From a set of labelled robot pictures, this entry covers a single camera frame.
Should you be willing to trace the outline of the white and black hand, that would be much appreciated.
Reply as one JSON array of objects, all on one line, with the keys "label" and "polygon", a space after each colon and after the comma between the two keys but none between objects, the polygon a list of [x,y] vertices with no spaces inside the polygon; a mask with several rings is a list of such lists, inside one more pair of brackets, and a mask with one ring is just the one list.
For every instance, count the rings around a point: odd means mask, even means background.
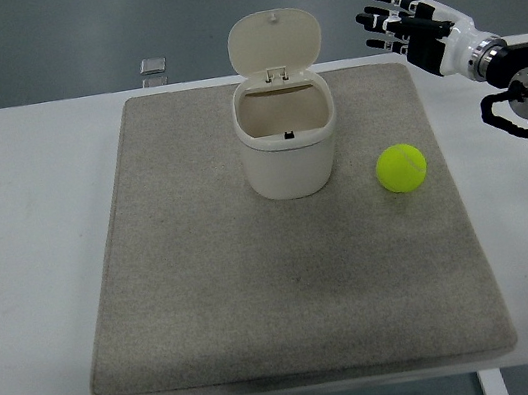
[{"label": "white and black hand", "polygon": [[474,21],[434,0],[372,0],[356,23],[376,36],[366,45],[402,55],[425,72],[437,76],[477,77],[477,62],[500,38],[478,31]]}]

